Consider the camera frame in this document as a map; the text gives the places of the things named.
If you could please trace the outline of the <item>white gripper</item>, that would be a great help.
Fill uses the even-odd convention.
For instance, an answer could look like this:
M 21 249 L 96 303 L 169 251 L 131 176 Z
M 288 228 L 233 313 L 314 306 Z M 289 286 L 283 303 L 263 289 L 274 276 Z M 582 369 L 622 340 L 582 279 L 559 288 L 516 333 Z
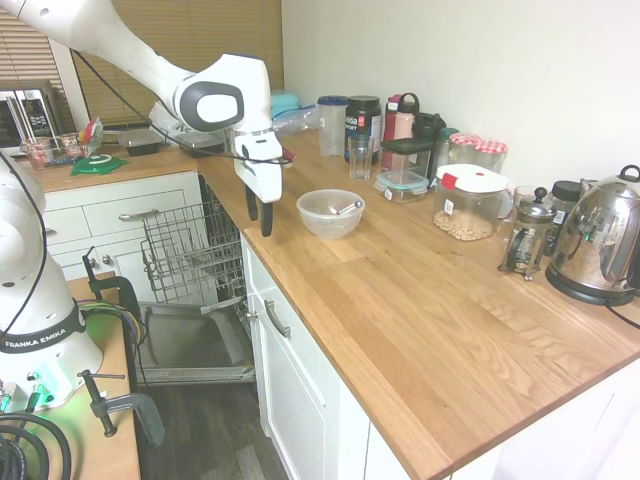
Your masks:
M 233 132 L 234 168 L 245 183 L 245 199 L 251 221 L 259 217 L 263 237 L 272 234 L 274 204 L 282 195 L 280 159 L 283 148 L 272 129 L 253 133 Z

